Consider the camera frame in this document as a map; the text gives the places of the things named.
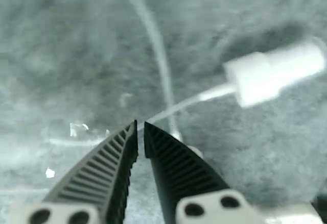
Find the gray carpet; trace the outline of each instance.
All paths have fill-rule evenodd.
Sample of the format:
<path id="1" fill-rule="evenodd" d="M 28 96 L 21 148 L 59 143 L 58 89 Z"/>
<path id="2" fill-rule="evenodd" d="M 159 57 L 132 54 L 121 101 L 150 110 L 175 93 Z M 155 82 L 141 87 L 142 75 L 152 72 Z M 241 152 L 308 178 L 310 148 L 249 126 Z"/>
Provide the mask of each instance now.
<path id="1" fill-rule="evenodd" d="M 177 102 L 222 83 L 221 64 L 233 57 L 308 34 L 327 41 L 327 0 L 146 1 Z M 51 188 L 90 150 L 44 141 L 53 121 L 115 131 L 165 108 L 151 44 L 128 0 L 0 0 L 0 52 L 2 219 L 11 202 L 40 200 L 45 190 L 27 189 Z M 327 191 L 326 73 L 250 109 L 226 97 L 177 119 L 184 142 L 252 204 L 310 201 Z M 47 167 L 54 178 L 45 177 Z M 162 223 L 142 153 L 131 182 L 125 223 Z"/>

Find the white cap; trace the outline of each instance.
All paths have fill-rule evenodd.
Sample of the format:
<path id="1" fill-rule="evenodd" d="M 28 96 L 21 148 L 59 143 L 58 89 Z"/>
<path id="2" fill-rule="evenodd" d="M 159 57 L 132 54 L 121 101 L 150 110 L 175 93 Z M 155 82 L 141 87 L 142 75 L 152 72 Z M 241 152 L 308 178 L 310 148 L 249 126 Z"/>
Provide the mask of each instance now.
<path id="1" fill-rule="evenodd" d="M 233 59 L 224 68 L 238 103 L 250 107 L 274 99 L 283 87 L 323 71 L 325 50 L 322 41 L 312 38 L 268 53 Z"/>

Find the screw hole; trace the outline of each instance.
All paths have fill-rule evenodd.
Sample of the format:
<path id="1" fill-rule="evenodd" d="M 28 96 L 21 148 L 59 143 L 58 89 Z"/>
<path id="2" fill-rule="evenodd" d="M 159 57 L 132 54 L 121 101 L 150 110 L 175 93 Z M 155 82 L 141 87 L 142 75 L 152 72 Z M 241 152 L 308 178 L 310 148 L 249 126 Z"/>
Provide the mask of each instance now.
<path id="1" fill-rule="evenodd" d="M 223 197 L 221 200 L 221 205 L 226 208 L 226 209 L 233 209 L 233 208 L 237 208 L 240 206 L 240 203 L 238 202 L 238 200 L 234 197 Z"/>
<path id="2" fill-rule="evenodd" d="M 204 214 L 204 209 L 198 204 L 188 204 L 185 213 L 187 216 L 200 216 Z"/>
<path id="3" fill-rule="evenodd" d="M 88 213 L 85 211 L 80 211 L 70 217 L 69 224 L 87 224 L 88 219 Z"/>
<path id="4" fill-rule="evenodd" d="M 50 217 L 50 211 L 41 209 L 36 211 L 30 218 L 30 224 L 44 224 Z"/>

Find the white cable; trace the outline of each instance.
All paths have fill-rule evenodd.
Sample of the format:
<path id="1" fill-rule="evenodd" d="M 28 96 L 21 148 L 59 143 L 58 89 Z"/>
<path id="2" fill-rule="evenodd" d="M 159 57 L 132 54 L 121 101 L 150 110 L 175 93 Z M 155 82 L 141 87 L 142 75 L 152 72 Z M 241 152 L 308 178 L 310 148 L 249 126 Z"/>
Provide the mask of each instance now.
<path id="1" fill-rule="evenodd" d="M 192 96 L 190 98 L 187 98 L 180 103 L 175 104 L 170 109 L 164 110 L 153 117 L 149 118 L 147 120 L 148 123 L 156 123 L 167 116 L 174 114 L 182 109 L 185 109 L 191 105 L 195 105 L 199 102 L 209 101 L 210 99 L 222 97 L 228 94 L 231 94 L 235 91 L 234 87 L 230 84 L 223 84 L 216 86 L 212 89 L 209 89 L 207 91 L 201 92 L 195 96 Z M 144 128 L 144 123 L 140 123 L 137 125 L 137 130 L 141 131 Z"/>
<path id="2" fill-rule="evenodd" d="M 169 110 L 174 105 L 174 95 L 172 90 L 172 79 L 167 61 L 167 55 L 162 36 L 160 34 L 160 30 L 156 24 L 154 16 L 151 14 L 151 11 L 148 9 L 144 0 L 130 0 L 130 3 L 133 5 L 136 13 L 138 14 L 141 22 L 143 23 L 148 33 L 148 37 L 153 47 L 153 51 L 156 55 L 159 73 L 161 76 L 163 95 L 165 97 L 167 109 Z M 177 139 L 181 139 L 181 134 L 178 130 L 176 118 L 173 114 L 170 114 L 168 116 L 168 122 L 171 134 L 177 137 Z"/>

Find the plastic tube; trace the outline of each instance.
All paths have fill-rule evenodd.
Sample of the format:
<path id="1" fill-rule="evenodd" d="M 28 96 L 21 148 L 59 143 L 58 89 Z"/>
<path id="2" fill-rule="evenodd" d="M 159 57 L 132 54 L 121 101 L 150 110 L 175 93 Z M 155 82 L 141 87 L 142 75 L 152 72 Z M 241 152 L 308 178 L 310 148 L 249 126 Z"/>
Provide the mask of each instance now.
<path id="1" fill-rule="evenodd" d="M 197 103 L 203 102 L 203 101 L 209 101 L 210 99 L 222 97 L 222 96 L 234 93 L 234 91 L 235 91 L 234 87 L 228 83 L 216 86 L 212 89 L 209 89 L 209 90 L 201 92 L 195 96 L 187 98 L 187 99 L 181 101 L 180 103 L 175 104 L 170 109 L 164 110 L 164 111 L 154 115 L 153 117 L 149 118 L 146 121 L 149 123 L 158 122 L 158 121 L 170 116 L 171 114 L 174 114 L 174 113 L 176 113 L 182 109 L 185 109 L 191 105 L 194 105 L 194 104 L 197 104 Z M 144 128 L 144 123 L 140 123 L 137 125 L 138 131 L 143 130 L 143 128 Z"/>
<path id="2" fill-rule="evenodd" d="M 162 41 L 159 27 L 157 26 L 154 16 L 151 14 L 151 11 L 149 11 L 144 0 L 129 1 L 134 7 L 136 13 L 138 14 L 141 22 L 143 23 L 148 33 L 148 37 L 152 44 L 153 51 L 156 55 L 156 61 L 159 67 L 161 86 L 163 88 L 165 102 L 167 105 L 167 109 L 170 110 L 174 106 L 174 94 L 171 84 L 171 74 L 167 61 L 165 46 Z M 176 118 L 174 117 L 173 113 L 169 113 L 169 115 L 166 117 L 168 117 L 171 134 L 180 137 Z"/>

